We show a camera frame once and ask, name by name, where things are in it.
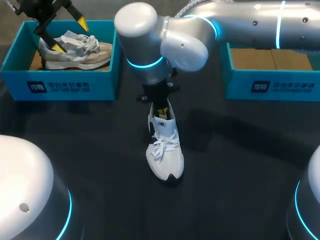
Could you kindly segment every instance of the blue box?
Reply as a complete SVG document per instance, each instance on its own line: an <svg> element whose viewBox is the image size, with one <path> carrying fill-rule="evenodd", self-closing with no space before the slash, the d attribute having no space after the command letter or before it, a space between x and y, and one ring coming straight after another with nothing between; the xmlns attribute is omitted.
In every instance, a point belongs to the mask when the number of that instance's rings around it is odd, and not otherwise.
<svg viewBox="0 0 320 240"><path fill-rule="evenodd" d="M121 46L113 20L87 21L85 32L75 20L52 21L46 28L54 38L67 30L94 35L98 41L113 44L109 70L29 70L38 49L33 34L35 21L25 21L15 37L0 74L16 101L115 101L121 66Z"/></svg>
<svg viewBox="0 0 320 240"><path fill-rule="evenodd" d="M230 100L320 101L320 56L308 55L313 70L236 69L229 43L220 46L225 98Z"/></svg>

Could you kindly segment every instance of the black table surface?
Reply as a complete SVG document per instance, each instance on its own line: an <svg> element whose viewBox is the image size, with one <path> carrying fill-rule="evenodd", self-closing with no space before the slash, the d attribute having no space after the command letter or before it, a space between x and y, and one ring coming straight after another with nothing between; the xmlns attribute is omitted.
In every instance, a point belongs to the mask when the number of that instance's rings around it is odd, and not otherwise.
<svg viewBox="0 0 320 240"><path fill-rule="evenodd" d="M124 60L116 102L13 102L7 91L1 133L48 155L80 204L88 240L282 240L320 143L320 105L225 100L217 56L174 79L185 161L175 188L149 169L150 105L135 101L142 87Z"/></svg>

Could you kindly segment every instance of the shoelace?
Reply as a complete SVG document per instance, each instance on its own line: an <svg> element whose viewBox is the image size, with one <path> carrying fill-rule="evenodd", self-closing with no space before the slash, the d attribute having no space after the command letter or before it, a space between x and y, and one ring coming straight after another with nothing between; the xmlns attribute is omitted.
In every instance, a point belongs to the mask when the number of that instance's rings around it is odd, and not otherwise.
<svg viewBox="0 0 320 240"><path fill-rule="evenodd" d="M177 147L179 147L180 141L177 136L177 131L174 130L173 135L169 139L163 139L158 137L157 134L154 134L154 137L157 139L153 145L153 151L151 154L154 156L156 160L160 160L164 155L164 152L174 151Z"/></svg>
<svg viewBox="0 0 320 240"><path fill-rule="evenodd" d="M85 48L85 52L93 52L99 49L99 41L95 38L95 36L86 36L83 34L80 34L82 37L84 37L84 40L82 41L82 44L78 48Z"/></svg>

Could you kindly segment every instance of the beige sneaker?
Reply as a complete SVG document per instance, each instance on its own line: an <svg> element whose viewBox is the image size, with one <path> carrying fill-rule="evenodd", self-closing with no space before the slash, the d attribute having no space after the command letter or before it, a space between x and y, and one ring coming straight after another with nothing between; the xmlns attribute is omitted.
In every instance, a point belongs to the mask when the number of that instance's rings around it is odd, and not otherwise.
<svg viewBox="0 0 320 240"><path fill-rule="evenodd" d="M110 63L112 44L98 42L93 35L86 36L67 31L55 40L66 49L67 53L48 49L48 45L42 38L39 41L39 53L45 61L47 70L68 68L95 70Z"/></svg>

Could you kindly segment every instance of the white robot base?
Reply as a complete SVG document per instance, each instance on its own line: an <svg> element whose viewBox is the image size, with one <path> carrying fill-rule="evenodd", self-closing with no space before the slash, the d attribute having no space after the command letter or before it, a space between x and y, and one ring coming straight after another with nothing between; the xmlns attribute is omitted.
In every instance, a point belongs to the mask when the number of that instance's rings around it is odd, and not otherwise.
<svg viewBox="0 0 320 240"><path fill-rule="evenodd" d="M320 147L296 186L287 210L286 226L291 240L320 239Z"/></svg>
<svg viewBox="0 0 320 240"><path fill-rule="evenodd" d="M0 239L81 240L77 206L46 154L3 135L0 153Z"/></svg>

